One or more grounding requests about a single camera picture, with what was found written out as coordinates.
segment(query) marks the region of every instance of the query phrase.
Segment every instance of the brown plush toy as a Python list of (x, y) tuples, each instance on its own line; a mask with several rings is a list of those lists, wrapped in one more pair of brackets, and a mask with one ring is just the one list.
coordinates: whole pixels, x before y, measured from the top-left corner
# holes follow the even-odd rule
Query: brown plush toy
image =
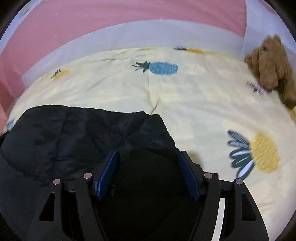
[(245, 62), (267, 91), (277, 90), (281, 101), (290, 109), (296, 106), (296, 77), (285, 47), (278, 35), (266, 38)]

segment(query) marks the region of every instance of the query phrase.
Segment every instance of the blue pineapple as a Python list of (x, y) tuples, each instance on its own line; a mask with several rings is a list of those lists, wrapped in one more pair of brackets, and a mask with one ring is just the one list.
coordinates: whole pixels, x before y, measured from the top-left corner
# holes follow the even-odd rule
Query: blue pineapple
[(170, 64), (167, 62), (147, 62), (145, 61), (144, 63), (138, 63), (136, 62), (136, 64), (138, 65), (132, 65), (134, 67), (136, 67), (138, 69), (143, 69), (143, 73), (149, 69), (152, 73), (154, 74), (176, 74), (178, 71), (178, 66), (176, 64)]

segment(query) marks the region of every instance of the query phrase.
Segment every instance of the screw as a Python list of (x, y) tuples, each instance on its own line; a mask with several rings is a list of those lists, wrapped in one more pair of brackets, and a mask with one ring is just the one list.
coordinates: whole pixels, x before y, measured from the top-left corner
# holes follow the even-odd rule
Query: screw
[(211, 173), (209, 173), (209, 172), (205, 173), (205, 178), (211, 179), (212, 177), (213, 177), (213, 175)]
[(60, 179), (54, 179), (54, 181), (53, 181), (53, 183), (55, 184), (55, 185), (58, 185), (59, 183), (61, 182), (61, 180)]
[(89, 178), (91, 178), (91, 176), (92, 176), (92, 174), (89, 173), (89, 172), (87, 172), (86, 174), (83, 175), (83, 177), (84, 177), (85, 179), (89, 179)]
[(242, 179), (239, 179), (239, 178), (235, 179), (235, 182), (236, 182), (238, 185), (243, 184)]

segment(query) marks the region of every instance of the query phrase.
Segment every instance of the blue pad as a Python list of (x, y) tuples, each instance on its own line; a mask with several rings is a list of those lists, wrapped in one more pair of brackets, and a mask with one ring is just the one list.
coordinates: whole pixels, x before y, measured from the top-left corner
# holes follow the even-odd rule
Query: blue pad
[(194, 197), (195, 201), (197, 201), (200, 197), (200, 193), (197, 188), (198, 181), (195, 175), (193, 174), (189, 164), (187, 163), (183, 153), (180, 153), (178, 155), (178, 164), (182, 172), (183, 178), (185, 180), (185, 183), (187, 185), (190, 196)]
[(98, 192), (96, 196), (98, 200), (101, 201), (102, 197), (107, 194), (108, 187), (110, 185), (115, 167), (117, 165), (119, 154), (115, 151), (113, 152), (107, 166), (105, 167), (100, 180), (98, 181)]

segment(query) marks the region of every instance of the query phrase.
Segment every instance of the pineapple print bed sheet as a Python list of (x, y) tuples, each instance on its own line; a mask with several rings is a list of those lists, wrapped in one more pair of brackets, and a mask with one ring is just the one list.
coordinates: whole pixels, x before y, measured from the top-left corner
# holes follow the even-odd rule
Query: pineapple print bed sheet
[(6, 128), (45, 104), (159, 114), (176, 146), (205, 171), (244, 179), (275, 240), (296, 207), (296, 126), (277, 94), (259, 93), (254, 83), (244, 62), (222, 53), (164, 47), (102, 52), (37, 80)]

